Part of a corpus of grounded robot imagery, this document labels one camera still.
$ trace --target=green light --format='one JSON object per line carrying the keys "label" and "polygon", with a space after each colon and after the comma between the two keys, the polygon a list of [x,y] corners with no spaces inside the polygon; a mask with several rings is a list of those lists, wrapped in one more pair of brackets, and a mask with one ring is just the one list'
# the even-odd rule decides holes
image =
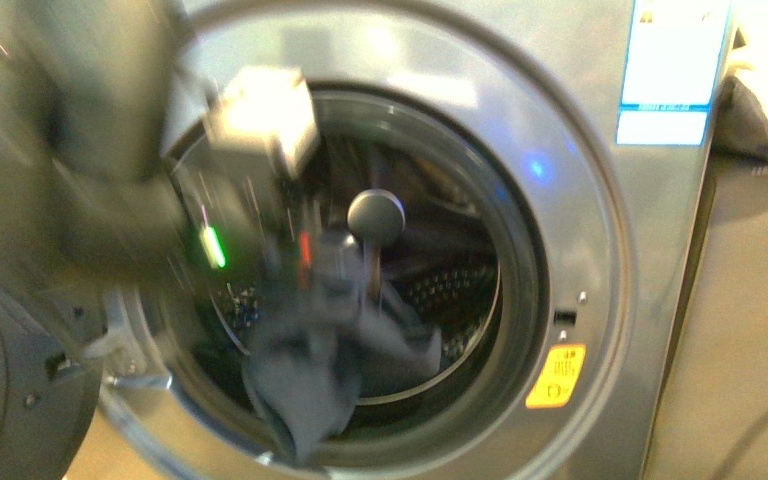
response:
{"label": "green light", "polygon": [[219,236],[213,227],[204,227],[201,231],[201,244],[207,253],[207,259],[213,268],[225,268],[225,252],[219,244]]}

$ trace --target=label sticker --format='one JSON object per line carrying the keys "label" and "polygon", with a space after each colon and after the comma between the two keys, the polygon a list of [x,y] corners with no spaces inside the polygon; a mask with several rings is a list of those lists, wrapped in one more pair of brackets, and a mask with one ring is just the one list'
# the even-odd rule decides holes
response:
{"label": "label sticker", "polygon": [[636,0],[617,122],[619,145],[701,145],[728,0]]}
{"label": "label sticker", "polygon": [[581,344],[552,347],[537,383],[525,399],[526,408],[560,408],[566,405],[578,383],[586,352],[587,347]]}

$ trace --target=silver panel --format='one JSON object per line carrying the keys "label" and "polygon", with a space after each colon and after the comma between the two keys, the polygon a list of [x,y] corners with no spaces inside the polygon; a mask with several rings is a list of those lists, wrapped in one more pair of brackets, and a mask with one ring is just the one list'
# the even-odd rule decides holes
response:
{"label": "silver panel", "polygon": [[[211,2],[185,3],[195,11]],[[569,405],[526,410],[532,373],[508,413],[481,438],[435,462],[386,471],[266,468],[270,457],[257,461],[199,423],[174,388],[106,391],[114,421],[144,453],[180,475],[639,476],[706,149],[613,145],[631,4],[234,2],[237,7],[195,16],[202,30],[185,53],[195,76],[207,85],[215,80],[217,88],[243,65],[275,64],[301,66],[311,82],[395,90],[483,142],[536,217],[548,256],[550,305],[579,311],[568,341],[587,344],[588,360]],[[169,139],[204,110],[203,92],[191,82],[180,83],[178,92],[173,101],[186,108],[178,109]],[[589,301],[578,306],[581,291]],[[547,330],[544,354],[558,335],[557,328]]]}

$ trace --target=blurred object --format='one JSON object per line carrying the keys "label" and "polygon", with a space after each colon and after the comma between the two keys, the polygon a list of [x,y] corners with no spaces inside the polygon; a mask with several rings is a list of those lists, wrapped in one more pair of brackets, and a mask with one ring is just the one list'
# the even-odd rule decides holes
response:
{"label": "blurred object", "polygon": [[287,218],[293,206],[281,182],[298,180],[319,145],[310,91],[301,72],[241,70],[205,116],[204,127],[211,149],[208,168],[243,193],[261,228],[292,230],[288,222],[299,219]]}
{"label": "blurred object", "polygon": [[439,327],[398,295],[361,300],[370,272],[357,245],[326,232],[314,247],[312,288],[272,288],[244,339],[246,391],[281,453],[306,463],[342,433],[361,396],[407,390],[440,371]]}
{"label": "blurred object", "polygon": [[0,479],[62,477],[98,399],[96,289],[179,249],[159,138],[180,33],[171,1],[0,1]]}
{"label": "blurred object", "polygon": [[768,2],[738,4],[745,46],[728,59],[714,146],[768,161]]}

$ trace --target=gray surface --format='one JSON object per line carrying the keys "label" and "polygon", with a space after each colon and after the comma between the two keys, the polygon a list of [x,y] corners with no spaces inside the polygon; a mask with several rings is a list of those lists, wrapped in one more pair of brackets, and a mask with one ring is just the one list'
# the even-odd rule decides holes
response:
{"label": "gray surface", "polygon": [[[245,20],[214,17],[217,23],[207,23],[216,30],[200,39],[202,61],[186,53],[192,69],[220,88],[245,64],[301,65],[312,82],[395,89],[450,117],[495,154],[533,208],[547,250],[550,307],[578,309],[568,341],[587,344],[588,360],[567,407],[523,408],[532,374],[508,413],[464,449],[393,469],[333,468],[332,477],[639,475],[706,149],[612,146],[631,3],[241,2],[258,8],[241,7],[238,13],[250,15]],[[202,27],[205,21],[201,17]],[[377,39],[371,41],[370,32]],[[430,75],[430,83],[405,83],[404,74]],[[452,93],[444,85],[470,88]],[[203,109],[189,90],[189,99],[173,98],[187,108],[176,109],[181,115],[173,118],[170,138]],[[533,162],[542,162],[548,176],[536,175]],[[576,304],[580,291],[588,292],[585,306]],[[559,331],[547,330],[544,355]],[[267,469],[268,455],[247,459],[243,449],[189,417],[174,395],[110,391],[103,398],[144,451],[168,449],[204,475],[303,475]],[[153,402],[150,414],[130,410]],[[186,424],[187,441],[158,418]],[[222,461],[205,462],[198,456],[203,449]]]}
{"label": "gray surface", "polygon": [[768,478],[768,174],[747,164],[716,183],[651,448],[647,480]]}

